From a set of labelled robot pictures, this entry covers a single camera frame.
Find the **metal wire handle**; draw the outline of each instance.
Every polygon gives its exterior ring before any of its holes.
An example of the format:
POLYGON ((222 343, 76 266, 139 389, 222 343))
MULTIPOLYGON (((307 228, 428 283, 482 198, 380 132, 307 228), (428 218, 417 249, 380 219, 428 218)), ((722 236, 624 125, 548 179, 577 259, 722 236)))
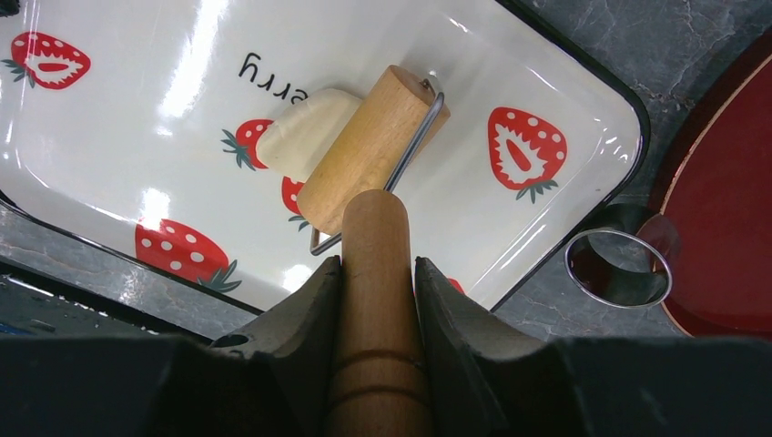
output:
MULTIPOLYGON (((432 105, 429 106, 429 110, 426 112, 426 116, 423 117, 423 120, 421 120, 421 123, 418 125, 418 128, 412 135, 411 141, 408 143, 408 147, 405 149, 404 153, 402 153, 400 160, 397 161, 397 165, 394 167, 394 170, 391 171, 389 179, 386 180, 386 185, 383 186, 383 189, 385 191, 389 191, 390 193, 397 187, 397 183, 400 181, 402 174, 405 172, 405 169, 407 169, 411 160, 418 152, 418 146, 421 145, 423 139, 426 138, 426 136, 429 134, 429 130, 432 128, 434 121, 437 120, 437 117, 442 111, 442 106, 445 104, 445 93, 439 89, 439 85, 436 82, 432 84, 432 81, 427 78, 421 81, 421 85, 429 89, 434 94, 434 101, 432 102, 432 105)), ((310 252, 311 255, 315 257, 321 255, 327 249, 338 244, 342 239, 342 235, 340 232, 338 232, 328 239, 325 239, 321 243, 319 242, 319 238, 319 230, 313 228, 311 231, 310 252)))

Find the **red tray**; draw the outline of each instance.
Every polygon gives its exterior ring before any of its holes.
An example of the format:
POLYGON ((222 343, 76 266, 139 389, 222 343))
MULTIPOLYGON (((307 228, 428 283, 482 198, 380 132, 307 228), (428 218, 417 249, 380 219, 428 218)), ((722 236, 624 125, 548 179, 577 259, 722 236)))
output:
POLYGON ((772 339, 772 31, 721 76, 681 128, 650 207, 683 248, 665 301, 692 335, 772 339))

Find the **gray marble countertop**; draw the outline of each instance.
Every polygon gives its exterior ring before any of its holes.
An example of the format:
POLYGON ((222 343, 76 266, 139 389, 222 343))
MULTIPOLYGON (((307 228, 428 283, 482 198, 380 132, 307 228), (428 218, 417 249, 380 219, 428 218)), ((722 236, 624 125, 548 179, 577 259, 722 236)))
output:
MULTIPOLYGON (((634 203, 645 203, 667 145, 695 102, 772 25, 769 0, 524 3, 645 102, 652 120, 649 153, 617 199, 634 203)), ((0 256, 210 338, 255 317, 4 208, 0 208, 0 256)), ((543 340, 567 335, 680 335, 660 307, 619 310, 589 299, 569 280, 561 256, 550 259, 497 314, 543 340)))

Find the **white enamel tray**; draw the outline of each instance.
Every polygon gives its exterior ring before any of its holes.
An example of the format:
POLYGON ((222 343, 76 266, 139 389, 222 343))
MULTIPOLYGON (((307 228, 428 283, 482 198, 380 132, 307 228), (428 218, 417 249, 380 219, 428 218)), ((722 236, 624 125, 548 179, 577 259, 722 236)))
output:
POLYGON ((452 117, 395 193, 413 255, 486 308, 630 178, 645 148, 632 92, 493 0, 22 6, 0 21, 5 202, 260 310, 323 258, 296 217, 300 186, 255 157, 271 120, 313 91, 363 97, 388 64, 436 72, 452 117))

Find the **wooden roller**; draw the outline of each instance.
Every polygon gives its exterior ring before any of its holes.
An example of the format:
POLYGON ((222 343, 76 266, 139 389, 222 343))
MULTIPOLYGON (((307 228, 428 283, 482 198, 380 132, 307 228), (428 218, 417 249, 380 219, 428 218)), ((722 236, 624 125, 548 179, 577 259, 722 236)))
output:
MULTIPOLYGON (((343 210, 354 196, 383 189, 434 100, 421 81, 404 68, 389 66, 340 132, 298 194, 300 214, 316 229, 338 233, 343 210)), ((443 107, 421 148, 450 115, 443 107)))
POLYGON ((346 207, 343 273, 327 435, 432 435, 408 217, 398 198, 369 190, 346 207))

